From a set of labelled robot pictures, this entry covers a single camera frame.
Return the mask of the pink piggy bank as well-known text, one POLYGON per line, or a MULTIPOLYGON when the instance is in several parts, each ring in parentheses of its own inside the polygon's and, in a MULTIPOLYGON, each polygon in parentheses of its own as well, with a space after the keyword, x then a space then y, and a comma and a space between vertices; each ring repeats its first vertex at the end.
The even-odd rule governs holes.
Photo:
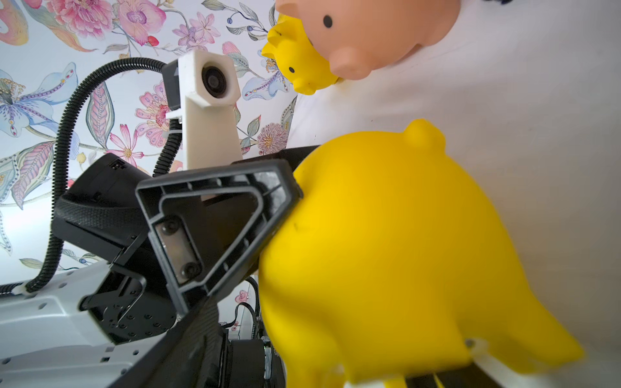
POLYGON ((289 0, 276 11, 299 19, 336 76, 361 80, 421 46, 436 45, 454 27, 459 0, 289 0))

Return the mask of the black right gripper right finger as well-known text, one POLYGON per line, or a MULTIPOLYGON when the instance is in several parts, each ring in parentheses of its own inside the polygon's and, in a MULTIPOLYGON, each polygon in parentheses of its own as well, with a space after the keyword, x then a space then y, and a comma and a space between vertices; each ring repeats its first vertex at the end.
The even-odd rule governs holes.
POLYGON ((406 378, 405 383, 407 387, 418 388, 501 388, 501 385, 481 368, 462 368, 415 378, 406 378))

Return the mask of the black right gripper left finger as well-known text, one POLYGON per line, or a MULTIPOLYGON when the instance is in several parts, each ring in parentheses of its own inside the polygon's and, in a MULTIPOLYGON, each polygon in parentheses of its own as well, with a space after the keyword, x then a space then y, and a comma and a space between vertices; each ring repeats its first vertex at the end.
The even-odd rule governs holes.
POLYGON ((196 305, 112 387, 207 387, 219 367, 222 342, 218 306, 196 305))

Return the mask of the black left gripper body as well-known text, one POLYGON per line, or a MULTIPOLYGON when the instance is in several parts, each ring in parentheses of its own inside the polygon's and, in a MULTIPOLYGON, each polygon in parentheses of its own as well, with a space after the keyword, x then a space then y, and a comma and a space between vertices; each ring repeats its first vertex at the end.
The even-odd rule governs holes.
POLYGON ((136 188, 147 174, 116 155, 91 165, 57 200, 53 235, 110 263, 80 309, 115 344, 161 335, 180 314, 168 293, 136 188))

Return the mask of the yellow piggy bank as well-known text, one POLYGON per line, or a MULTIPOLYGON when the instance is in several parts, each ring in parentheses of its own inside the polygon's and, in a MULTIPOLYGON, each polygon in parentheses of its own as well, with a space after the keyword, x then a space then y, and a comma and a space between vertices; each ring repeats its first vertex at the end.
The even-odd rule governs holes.
POLYGON ((279 71, 299 94, 314 95, 341 80, 316 51, 300 19, 279 15, 268 32, 262 56, 276 62, 279 71))
POLYGON ((470 365, 469 340, 518 373, 583 357, 430 122, 335 138, 294 177, 302 200, 258 270, 287 386, 392 386, 470 365))

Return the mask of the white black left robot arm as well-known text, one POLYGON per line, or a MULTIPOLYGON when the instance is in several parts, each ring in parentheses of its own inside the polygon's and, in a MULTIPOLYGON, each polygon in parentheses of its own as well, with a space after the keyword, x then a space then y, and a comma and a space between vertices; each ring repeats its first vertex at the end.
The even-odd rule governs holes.
POLYGON ((53 233, 100 262, 44 288, 1 289, 4 387, 283 387, 284 365, 248 307, 231 339, 218 304, 252 279, 302 198, 310 147, 150 178, 100 158, 61 196, 53 233))

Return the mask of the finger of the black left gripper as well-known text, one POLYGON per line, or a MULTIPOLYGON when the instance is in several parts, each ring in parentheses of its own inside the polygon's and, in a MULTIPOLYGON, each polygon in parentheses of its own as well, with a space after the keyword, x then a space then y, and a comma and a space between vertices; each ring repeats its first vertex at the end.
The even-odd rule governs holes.
POLYGON ((284 149, 274 154, 260 155, 260 156, 253 157, 253 158, 246 158, 243 160, 239 160, 239 161, 234 162, 234 164, 253 163, 253 162, 260 162, 260 161, 273 160, 273 159, 282 159, 282 160, 286 160, 286 162, 289 163, 289 166, 292 170, 295 170, 300 165, 300 163, 317 148, 318 148, 317 145, 309 145, 309 146, 304 146, 304 147, 284 149))
POLYGON ((136 195, 173 305, 187 315, 256 270, 302 189, 291 164, 272 158, 147 179, 136 195))

